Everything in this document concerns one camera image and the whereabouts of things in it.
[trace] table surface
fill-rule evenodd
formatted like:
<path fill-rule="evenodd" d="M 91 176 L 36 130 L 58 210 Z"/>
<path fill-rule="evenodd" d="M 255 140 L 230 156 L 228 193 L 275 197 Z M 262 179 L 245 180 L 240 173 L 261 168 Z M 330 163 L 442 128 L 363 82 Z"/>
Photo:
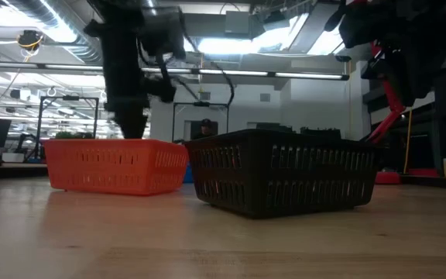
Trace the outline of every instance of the table surface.
<path fill-rule="evenodd" d="M 366 206 L 251 220 L 197 200 L 0 180 L 0 278 L 446 278 L 446 189 L 376 186 Z"/>

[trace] black basket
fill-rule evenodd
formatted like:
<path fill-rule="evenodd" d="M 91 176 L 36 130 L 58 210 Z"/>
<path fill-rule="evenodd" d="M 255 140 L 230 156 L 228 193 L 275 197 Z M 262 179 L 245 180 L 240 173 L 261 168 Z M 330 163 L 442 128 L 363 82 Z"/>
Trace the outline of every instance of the black basket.
<path fill-rule="evenodd" d="M 379 161 L 367 143 L 260 129 L 186 146 L 197 197 L 254 218 L 365 205 Z"/>

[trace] orange basket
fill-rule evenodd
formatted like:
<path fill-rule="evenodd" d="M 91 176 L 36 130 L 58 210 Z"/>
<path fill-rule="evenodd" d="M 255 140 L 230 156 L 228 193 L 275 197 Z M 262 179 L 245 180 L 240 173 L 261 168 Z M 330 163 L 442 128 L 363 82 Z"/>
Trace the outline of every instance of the orange basket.
<path fill-rule="evenodd" d="M 44 142 L 51 187 L 155 195 L 181 187 L 185 146 L 154 139 L 51 139 Z"/>

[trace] person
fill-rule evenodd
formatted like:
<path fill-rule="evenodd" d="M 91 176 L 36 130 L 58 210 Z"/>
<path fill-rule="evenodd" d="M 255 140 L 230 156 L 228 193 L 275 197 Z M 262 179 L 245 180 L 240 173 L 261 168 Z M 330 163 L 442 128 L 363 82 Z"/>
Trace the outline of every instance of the person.
<path fill-rule="evenodd" d="M 212 131 L 212 122 L 209 119 L 202 119 L 201 121 L 201 131 L 197 133 L 193 140 L 203 139 L 205 137 L 214 136 Z"/>

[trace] workbench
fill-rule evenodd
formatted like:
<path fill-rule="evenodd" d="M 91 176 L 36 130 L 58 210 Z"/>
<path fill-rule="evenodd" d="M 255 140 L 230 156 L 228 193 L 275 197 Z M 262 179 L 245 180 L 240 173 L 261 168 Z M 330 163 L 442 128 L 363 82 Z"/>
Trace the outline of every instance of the workbench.
<path fill-rule="evenodd" d="M 446 278 L 446 189 L 376 186 L 343 212 L 252 220 L 191 184 L 152 197 L 0 180 L 0 278 Z"/>

